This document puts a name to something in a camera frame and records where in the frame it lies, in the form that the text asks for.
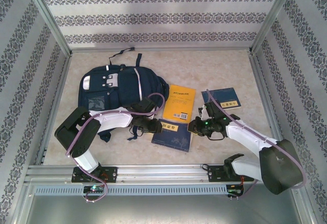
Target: mounting plate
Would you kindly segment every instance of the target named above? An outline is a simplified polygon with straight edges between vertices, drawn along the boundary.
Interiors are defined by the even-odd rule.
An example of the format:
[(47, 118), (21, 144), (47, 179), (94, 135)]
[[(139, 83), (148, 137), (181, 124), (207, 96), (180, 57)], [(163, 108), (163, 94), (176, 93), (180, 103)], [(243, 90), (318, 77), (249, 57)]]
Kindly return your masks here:
[[(207, 165), (209, 182), (240, 182), (240, 175), (233, 175), (228, 177), (223, 165)], [(244, 176), (245, 182), (253, 182), (254, 179)]]
[[(117, 167), (102, 167), (102, 171), (99, 176), (96, 177), (104, 180), (107, 183), (116, 183), (117, 179)], [(73, 169), (72, 183), (99, 183), (99, 181), (86, 175), (79, 167)]]

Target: wall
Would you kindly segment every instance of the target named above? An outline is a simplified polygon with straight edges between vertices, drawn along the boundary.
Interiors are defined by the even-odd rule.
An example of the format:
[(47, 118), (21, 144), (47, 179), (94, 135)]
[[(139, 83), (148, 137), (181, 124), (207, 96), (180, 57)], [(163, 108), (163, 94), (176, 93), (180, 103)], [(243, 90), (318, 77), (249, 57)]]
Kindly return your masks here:
[(274, 0), (45, 0), (69, 46), (250, 47)]
[(327, 222), (327, 0), (286, 0), (257, 59), (283, 136), (294, 141), (318, 223)]
[(32, 0), (0, 0), (0, 28), (0, 223), (8, 223), (66, 57)]

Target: wire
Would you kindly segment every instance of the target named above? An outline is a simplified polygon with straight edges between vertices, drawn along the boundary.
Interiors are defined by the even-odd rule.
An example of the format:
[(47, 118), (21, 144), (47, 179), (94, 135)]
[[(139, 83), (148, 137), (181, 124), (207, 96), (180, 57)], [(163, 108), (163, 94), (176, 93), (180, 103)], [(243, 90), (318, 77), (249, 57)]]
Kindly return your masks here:
[(249, 187), (249, 189), (247, 189), (247, 191), (244, 192), (239, 198), (244, 198), (244, 196), (246, 196), (247, 194), (249, 194), (249, 192), (253, 190), (253, 188), (257, 184), (257, 182), (258, 182), (258, 180), (255, 180), (253, 182), (253, 184)]
[(214, 102), (214, 104), (218, 107), (218, 109), (223, 112), (229, 119), (231, 119), (233, 122), (235, 122), (241, 129), (245, 129), (247, 131), (249, 131), (250, 133), (252, 133), (253, 135), (255, 135), (256, 137), (258, 137), (260, 140), (263, 140), (264, 142), (267, 142), (268, 144), (270, 144), (271, 146), (275, 147), (276, 149), (278, 149), (280, 152), (282, 152), (285, 156), (287, 156), (301, 171), (302, 173), (302, 183), (297, 185), (297, 186), (293, 186), (291, 187), (292, 189), (298, 189), (303, 187), (306, 183), (307, 183), (307, 176), (306, 176), (306, 172), (303, 169), (302, 165), (291, 155), (289, 154), (287, 151), (285, 151), (284, 149), (282, 149), (281, 147), (277, 146), (276, 144), (274, 144), (273, 142), (271, 142), (270, 140), (267, 140), (265, 137), (263, 137), (262, 135), (258, 134), (257, 132), (253, 131), (251, 128), (247, 127), (246, 125), (243, 125), (241, 123), (239, 123), (238, 121), (236, 121), (234, 118), (231, 117), (231, 115), (229, 115), (227, 112), (225, 112), (225, 110), (223, 108), (220, 107), (220, 105), (218, 105), (218, 103), (216, 102), (216, 100), (213, 98), (213, 96), (211, 95), (210, 91), (207, 89), (206, 92), (208, 93), (209, 97), (211, 98), (211, 100)]
[(208, 164), (202, 164), (202, 169), (204, 169), (205, 171), (208, 171), (208, 167), (209, 167)]
[[(158, 108), (157, 110), (152, 111), (152, 112), (150, 112), (150, 113), (136, 113), (136, 112), (133, 112), (133, 111), (124, 111), (124, 110), (107, 110), (107, 111), (104, 111), (104, 112), (102, 112), (102, 113), (95, 114), (95, 115), (91, 116), (90, 118), (88, 118), (88, 119), (85, 121), (85, 123), (83, 124), (83, 126), (80, 128), (80, 130), (78, 131), (78, 133), (77, 133), (77, 135), (75, 136), (75, 138), (73, 139), (73, 141), (72, 141), (71, 145), (69, 146), (68, 150), (66, 151), (66, 154), (65, 154), (65, 155), (66, 155), (67, 157), (70, 157), (70, 152), (71, 152), (72, 148), (74, 147), (74, 145), (76, 144), (76, 142), (77, 142), (79, 136), (81, 135), (81, 133), (83, 132), (83, 130), (86, 128), (86, 126), (88, 125), (88, 123), (89, 123), (92, 119), (94, 119), (94, 118), (96, 118), (96, 117), (98, 117), (98, 116), (102, 116), (102, 115), (104, 115), (104, 114), (109, 114), (109, 113), (123, 113), (123, 114), (133, 114), (133, 115), (153, 115), (153, 114), (157, 113), (158, 111), (162, 110), (163, 107), (165, 106), (165, 98), (164, 98), (164, 96), (163, 96), (162, 94), (160, 94), (160, 93), (152, 93), (152, 94), (150, 94), (148, 97), (151, 97), (151, 96), (153, 96), (153, 95), (159, 95), (159, 96), (162, 98), (162, 105), (161, 105), (160, 108)], [(89, 177), (95, 179), (96, 181), (101, 182), (101, 183), (104, 185), (104, 192), (103, 192), (103, 194), (102, 194), (100, 197), (98, 197), (98, 198), (96, 198), (96, 199), (94, 199), (94, 200), (89, 200), (89, 199), (87, 198), (87, 196), (88, 196), (88, 194), (89, 194), (89, 192), (88, 192), (88, 193), (85, 195), (85, 199), (86, 199), (86, 201), (87, 201), (87, 202), (95, 203), (96, 201), (99, 201), (100, 199), (104, 198), (104, 196), (107, 195), (107, 193), (108, 193), (108, 186), (107, 186), (107, 183), (106, 183), (105, 181), (101, 180), (100, 178), (98, 178), (98, 177), (96, 177), (96, 176), (90, 174), (90, 173), (87, 172), (85, 169), (83, 169), (83, 168), (78, 164), (78, 162), (77, 162), (74, 158), (73, 158), (73, 160), (74, 160), (75, 164), (76, 164), (76, 165), (77, 165), (77, 166), (78, 166), (78, 167), (83, 171), (83, 173), (85, 173), (85, 174), (88, 175)]]
[(207, 138), (208, 138), (208, 140), (210, 140), (210, 141), (222, 141), (223, 139), (225, 139), (225, 136), (223, 135), (223, 138), (221, 138), (221, 139), (210, 139), (210, 137), (209, 136), (206, 136)]
[(82, 167), (77, 163), (77, 161), (75, 160), (75, 158), (73, 158), (73, 160), (74, 160), (75, 164), (80, 168), (80, 170), (83, 171), (83, 173), (85, 173), (86, 175), (92, 177), (93, 179), (97, 180), (98, 182), (101, 182), (101, 183), (104, 185), (104, 191), (103, 191), (103, 194), (102, 194), (100, 197), (98, 197), (98, 198), (96, 198), (96, 199), (94, 199), (94, 200), (89, 200), (89, 199), (87, 198), (87, 196), (88, 196), (88, 194), (89, 194), (89, 192), (88, 192), (88, 193), (85, 195), (85, 200), (86, 200), (87, 202), (95, 203), (96, 201), (99, 201), (99, 200), (101, 200), (102, 198), (104, 198), (104, 196), (107, 195), (107, 193), (108, 193), (108, 186), (107, 186), (107, 183), (106, 183), (105, 181), (101, 180), (100, 178), (97, 178), (96, 176), (90, 174), (90, 173), (87, 172), (85, 169), (83, 169), (83, 168), (82, 168)]

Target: white reflective strip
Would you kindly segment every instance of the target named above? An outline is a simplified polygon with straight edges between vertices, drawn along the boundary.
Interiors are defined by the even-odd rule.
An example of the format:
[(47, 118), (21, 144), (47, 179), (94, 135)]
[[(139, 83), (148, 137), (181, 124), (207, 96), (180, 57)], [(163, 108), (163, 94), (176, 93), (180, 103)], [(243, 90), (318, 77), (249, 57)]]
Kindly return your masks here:
[(142, 89), (141, 89), (141, 81), (139, 80), (139, 74), (137, 72), (137, 69), (134, 68), (136, 74), (137, 74), (137, 78), (138, 78), (138, 92), (139, 92), (139, 100), (142, 100)]
[(84, 77), (83, 80), (83, 89), (89, 90), (89, 88), (90, 88), (90, 76), (86, 76)]

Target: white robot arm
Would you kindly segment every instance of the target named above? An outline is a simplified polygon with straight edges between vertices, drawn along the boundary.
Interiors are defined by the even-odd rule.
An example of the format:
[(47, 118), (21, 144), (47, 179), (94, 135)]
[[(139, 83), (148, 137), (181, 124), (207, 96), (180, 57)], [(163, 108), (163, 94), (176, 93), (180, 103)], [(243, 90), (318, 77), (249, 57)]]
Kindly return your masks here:
[(290, 141), (278, 141), (257, 132), (234, 114), (227, 116), (215, 103), (205, 104), (199, 110), (201, 117), (196, 117), (188, 130), (209, 139), (213, 132), (220, 132), (223, 137), (239, 142), (254, 153), (256, 157), (253, 158), (242, 154), (228, 158), (229, 164), (225, 163), (225, 166), (229, 167), (229, 174), (262, 181), (274, 194), (305, 183), (303, 168)]

